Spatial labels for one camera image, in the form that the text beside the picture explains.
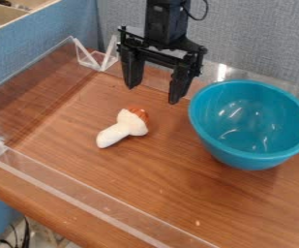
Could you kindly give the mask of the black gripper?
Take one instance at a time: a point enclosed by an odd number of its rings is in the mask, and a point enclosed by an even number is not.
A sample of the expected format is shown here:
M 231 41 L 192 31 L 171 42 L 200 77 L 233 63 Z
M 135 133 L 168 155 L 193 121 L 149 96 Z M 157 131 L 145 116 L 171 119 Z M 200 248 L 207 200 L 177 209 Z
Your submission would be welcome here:
M 201 17 L 191 14 L 191 0 L 147 0 L 144 28 L 117 27 L 117 51 L 125 86 L 132 89 L 143 80 L 145 62 L 175 68 L 169 81 L 168 103 L 187 95 L 207 48 L 187 37 L 188 20 L 201 21 L 208 14 L 204 2 Z

